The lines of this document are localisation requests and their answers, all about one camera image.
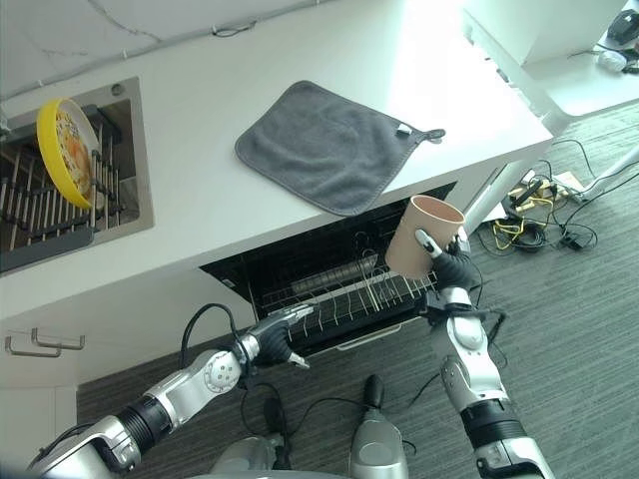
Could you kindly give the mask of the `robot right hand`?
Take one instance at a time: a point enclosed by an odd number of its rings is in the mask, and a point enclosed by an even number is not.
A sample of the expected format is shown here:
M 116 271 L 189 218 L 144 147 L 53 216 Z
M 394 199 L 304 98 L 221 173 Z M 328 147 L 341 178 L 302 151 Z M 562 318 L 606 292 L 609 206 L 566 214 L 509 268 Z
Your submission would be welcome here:
M 432 270 L 440 289 L 460 287 L 470 291 L 474 286 L 480 285 L 480 273 L 473 265 L 470 244 L 463 228 L 444 247 L 439 246 L 425 230 L 416 230 L 414 236 L 431 258 Z

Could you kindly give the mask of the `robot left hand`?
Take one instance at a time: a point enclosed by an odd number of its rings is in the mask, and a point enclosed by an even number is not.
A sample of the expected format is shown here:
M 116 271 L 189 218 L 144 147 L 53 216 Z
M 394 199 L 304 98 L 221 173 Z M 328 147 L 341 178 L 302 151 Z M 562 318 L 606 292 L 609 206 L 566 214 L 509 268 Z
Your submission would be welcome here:
M 269 314 L 250 331 L 259 345 L 257 364 L 273 366 L 283 363 L 293 364 L 302 369 L 310 369 L 308 361 L 294 352 L 290 345 L 289 329 L 315 311 L 310 304 L 286 307 Z

